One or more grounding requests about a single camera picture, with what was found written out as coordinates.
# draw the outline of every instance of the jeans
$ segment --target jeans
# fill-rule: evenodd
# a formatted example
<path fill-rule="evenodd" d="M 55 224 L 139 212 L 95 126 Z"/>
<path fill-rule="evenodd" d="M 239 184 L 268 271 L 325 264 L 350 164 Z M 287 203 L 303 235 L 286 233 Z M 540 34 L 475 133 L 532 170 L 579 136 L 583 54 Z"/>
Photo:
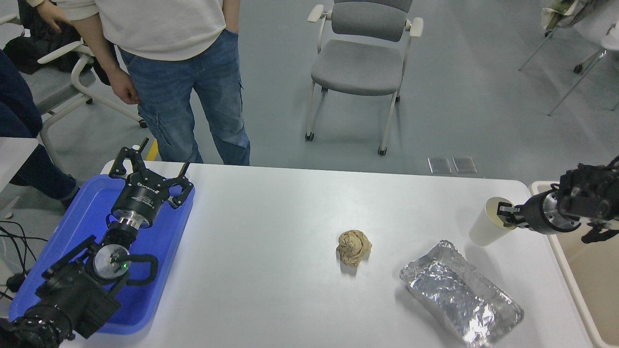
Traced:
<path fill-rule="evenodd" d="M 157 139 L 162 160 L 203 163 L 189 104 L 195 90 L 224 164 L 249 165 L 237 34 L 224 30 L 206 51 L 184 61 L 157 61 L 120 52 L 142 100 L 138 111 Z"/>
<path fill-rule="evenodd" d="M 0 136 L 36 138 L 43 127 L 30 88 L 0 50 Z M 11 182 L 30 185 L 48 197 L 65 200 L 77 192 L 76 180 L 64 174 L 39 144 Z"/>

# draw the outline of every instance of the white t-shirt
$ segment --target white t-shirt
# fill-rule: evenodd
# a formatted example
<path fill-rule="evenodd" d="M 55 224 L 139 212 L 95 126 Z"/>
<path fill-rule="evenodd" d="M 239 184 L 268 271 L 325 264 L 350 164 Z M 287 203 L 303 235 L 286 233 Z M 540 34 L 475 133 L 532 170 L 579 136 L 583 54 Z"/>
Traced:
<path fill-rule="evenodd" d="M 205 51 L 225 29 L 223 0 L 58 0 L 69 20 L 101 17 L 103 34 L 140 57 L 181 61 Z"/>

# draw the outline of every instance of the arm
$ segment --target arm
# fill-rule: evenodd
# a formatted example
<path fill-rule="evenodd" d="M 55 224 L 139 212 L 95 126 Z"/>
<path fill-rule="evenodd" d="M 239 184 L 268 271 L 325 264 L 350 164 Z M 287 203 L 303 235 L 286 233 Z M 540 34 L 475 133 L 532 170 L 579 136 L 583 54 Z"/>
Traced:
<path fill-rule="evenodd" d="M 103 27 L 99 14 L 91 15 L 86 19 L 73 21 L 73 26 L 80 33 L 88 47 L 95 53 L 101 67 L 110 79 L 110 84 L 114 94 L 116 94 L 126 104 L 140 104 L 136 88 L 129 78 L 129 74 L 124 72 L 110 51 L 110 46 L 103 36 Z"/>
<path fill-rule="evenodd" d="M 223 18 L 226 20 L 226 29 L 238 33 L 238 13 L 241 7 L 241 0 L 223 0 Z"/>

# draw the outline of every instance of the chair armrest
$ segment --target chair armrest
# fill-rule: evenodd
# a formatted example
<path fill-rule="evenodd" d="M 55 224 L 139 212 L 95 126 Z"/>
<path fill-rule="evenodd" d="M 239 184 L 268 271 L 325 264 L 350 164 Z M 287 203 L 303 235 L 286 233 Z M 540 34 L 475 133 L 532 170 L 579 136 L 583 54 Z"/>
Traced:
<path fill-rule="evenodd" d="M 6 23 L 13 23 L 13 24 L 21 25 L 22 21 L 19 20 L 16 14 L 8 14 L 8 15 L 4 15 L 0 17 L 0 25 L 6 24 Z"/>
<path fill-rule="evenodd" d="M 67 54 L 68 52 L 80 52 L 83 54 L 87 54 L 91 57 L 94 57 L 95 54 L 92 53 L 92 50 L 90 48 L 88 48 L 87 46 L 84 46 L 81 42 L 79 41 L 74 41 L 72 43 L 68 43 L 60 48 L 58 48 L 55 51 L 52 51 L 46 55 L 44 55 L 43 57 L 39 58 L 39 60 L 37 60 L 37 63 L 39 64 L 46 64 L 51 62 L 54 59 L 58 59 L 62 56 L 64 56 L 65 54 Z"/>
<path fill-rule="evenodd" d="M 410 24 L 410 37 L 421 37 L 423 32 L 423 18 L 416 17 Z"/>
<path fill-rule="evenodd" d="M 311 10 L 308 16 L 308 22 L 316 23 L 320 18 L 324 17 L 324 5 L 316 5 Z"/>

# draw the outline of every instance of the gray floor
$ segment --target gray floor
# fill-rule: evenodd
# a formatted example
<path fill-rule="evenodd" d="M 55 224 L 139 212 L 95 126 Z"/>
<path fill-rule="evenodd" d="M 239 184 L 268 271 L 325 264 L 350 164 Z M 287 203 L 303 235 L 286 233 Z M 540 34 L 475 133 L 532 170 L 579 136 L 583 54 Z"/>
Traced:
<path fill-rule="evenodd" d="M 242 3 L 241 68 L 252 165 L 432 175 L 428 157 L 472 157 L 477 174 L 450 175 L 528 185 L 557 180 L 579 162 L 603 164 L 619 154 L 619 111 L 610 111 L 619 100 L 616 59 L 598 64 L 551 117 L 546 114 L 577 78 L 572 68 L 597 47 L 572 28 L 558 30 L 522 72 L 517 70 L 543 38 L 539 0 L 415 0 L 409 18 L 423 17 L 425 28 L 413 43 L 387 155 L 376 151 L 389 97 L 329 92 L 321 101 L 316 93 L 316 137 L 305 142 L 319 28 L 305 19 L 315 4 Z M 15 11 L 15 1 L 0 2 L 0 15 Z M 0 45 L 19 32 L 0 27 Z M 332 36 L 327 30 L 325 40 Z M 108 87 L 96 88 L 115 98 Z M 207 163 L 221 163 L 195 96 L 192 105 L 202 156 Z M 150 133 L 94 103 L 54 125 L 51 136 L 67 171 L 85 181 L 120 147 L 138 144 Z M 50 236 L 63 216 L 60 203 L 9 185 L 0 193 L 0 207 L 18 195 L 13 220 L 29 235 Z M 37 251 L 43 246 L 32 244 Z M 15 262 L 11 252 L 0 256 Z"/>

